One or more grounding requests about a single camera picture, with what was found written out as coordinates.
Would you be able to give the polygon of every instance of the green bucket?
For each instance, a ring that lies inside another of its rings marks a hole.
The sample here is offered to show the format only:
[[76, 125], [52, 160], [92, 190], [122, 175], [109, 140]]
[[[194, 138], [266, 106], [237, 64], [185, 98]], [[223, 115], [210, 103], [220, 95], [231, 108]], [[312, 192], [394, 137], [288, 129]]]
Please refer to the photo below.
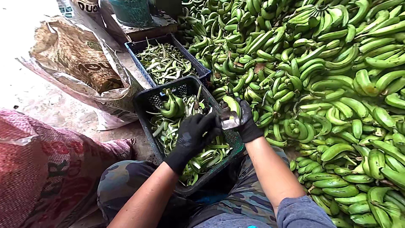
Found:
[[129, 27], [151, 25], [147, 0], [109, 0], [119, 23]]

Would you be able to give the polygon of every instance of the wooden board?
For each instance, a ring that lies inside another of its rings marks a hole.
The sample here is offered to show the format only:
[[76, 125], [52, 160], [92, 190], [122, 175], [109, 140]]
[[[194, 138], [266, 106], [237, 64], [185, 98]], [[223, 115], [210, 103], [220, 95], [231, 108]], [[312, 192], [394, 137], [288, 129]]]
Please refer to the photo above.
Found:
[[146, 37], [160, 37], [162, 35], [177, 31], [176, 21], [167, 14], [163, 14], [161, 17], [152, 16], [153, 26], [143, 28], [125, 26], [118, 22], [115, 14], [112, 14], [111, 16], [120, 26], [122, 31], [127, 35], [127, 37], [134, 42], [145, 40]]

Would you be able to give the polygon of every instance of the black glove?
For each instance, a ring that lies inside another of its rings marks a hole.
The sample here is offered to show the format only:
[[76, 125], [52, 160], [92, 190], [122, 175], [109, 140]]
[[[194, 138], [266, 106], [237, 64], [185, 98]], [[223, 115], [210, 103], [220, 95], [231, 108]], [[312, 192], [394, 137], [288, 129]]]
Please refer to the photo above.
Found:
[[239, 103], [242, 109], [241, 125], [238, 127], [239, 134], [244, 143], [253, 141], [258, 137], [264, 136], [263, 131], [257, 127], [253, 121], [252, 109], [249, 103], [236, 97], [235, 100]]
[[186, 118], [180, 124], [175, 148], [164, 161], [175, 173], [181, 175], [187, 162], [222, 133], [220, 126], [220, 120], [213, 112], [207, 116], [196, 114]]

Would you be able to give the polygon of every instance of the pink woven sack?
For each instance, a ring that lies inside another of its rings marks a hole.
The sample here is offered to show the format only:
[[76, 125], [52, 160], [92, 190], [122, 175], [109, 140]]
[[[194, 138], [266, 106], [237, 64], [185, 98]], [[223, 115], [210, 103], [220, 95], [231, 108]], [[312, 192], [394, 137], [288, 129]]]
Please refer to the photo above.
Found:
[[96, 199], [102, 172], [134, 139], [97, 142], [0, 109], [0, 227], [67, 228]]

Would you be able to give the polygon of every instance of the dark blue plastic crate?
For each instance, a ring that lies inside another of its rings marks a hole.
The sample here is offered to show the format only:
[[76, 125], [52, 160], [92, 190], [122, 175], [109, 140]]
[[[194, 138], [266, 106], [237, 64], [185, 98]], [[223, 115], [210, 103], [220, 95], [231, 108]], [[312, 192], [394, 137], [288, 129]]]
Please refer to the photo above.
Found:
[[[148, 139], [152, 152], [154, 153], [157, 163], [161, 164], [165, 158], [164, 149], [161, 143], [153, 137], [152, 126], [149, 122], [152, 114], [150, 112], [159, 112], [155, 107], [161, 106], [163, 101], [167, 101], [167, 96], [162, 93], [164, 88], [169, 88], [176, 96], [190, 96], [196, 95], [198, 93], [198, 88], [202, 83], [193, 76], [185, 76], [177, 80], [165, 83], [164, 85], [157, 86], [148, 90], [137, 93], [132, 102], [134, 104], [135, 110], [138, 114], [139, 121], [145, 131], [146, 138]], [[214, 97], [208, 92], [205, 86], [202, 87], [201, 96], [205, 101], [206, 107], [212, 107], [213, 111], [218, 115], [222, 113], [221, 106], [215, 101]], [[233, 148], [228, 156], [224, 158], [220, 163], [213, 166], [204, 175], [198, 178], [197, 182], [193, 186], [184, 186], [180, 182], [176, 184], [175, 191], [183, 196], [189, 196], [198, 189], [200, 189], [204, 184], [206, 184], [211, 178], [218, 174], [227, 165], [232, 163], [234, 160], [243, 156], [243, 151], [245, 150], [245, 145], [239, 136], [239, 133], [233, 130], [223, 131], [223, 136], [225, 141]]]
[[[209, 77], [211, 74], [211, 71], [204, 67], [192, 54], [190, 54], [187, 49], [184, 48], [183, 45], [175, 38], [173, 34], [166, 34], [161, 37], [156, 37], [153, 39], [148, 39], [149, 44], [151, 45], [157, 45], [158, 42], [161, 44], [169, 43], [175, 47], [177, 47], [184, 55], [184, 58], [190, 61], [191, 65], [196, 69], [197, 74], [198, 74], [198, 79], [204, 84], [207, 85], [207, 81], [209, 81]], [[157, 87], [156, 83], [153, 81], [152, 77], [149, 75], [149, 73], [146, 71], [142, 63], [139, 61], [139, 59], [136, 57], [136, 54], [139, 52], [143, 52], [143, 50], [146, 49], [148, 46], [146, 40], [144, 41], [138, 41], [138, 42], [127, 42], [125, 43], [126, 48], [128, 49], [129, 54], [131, 54], [132, 59], [135, 62], [135, 65], [141, 72], [141, 74], [144, 76], [144, 78], [148, 81], [148, 83], [152, 87]]]

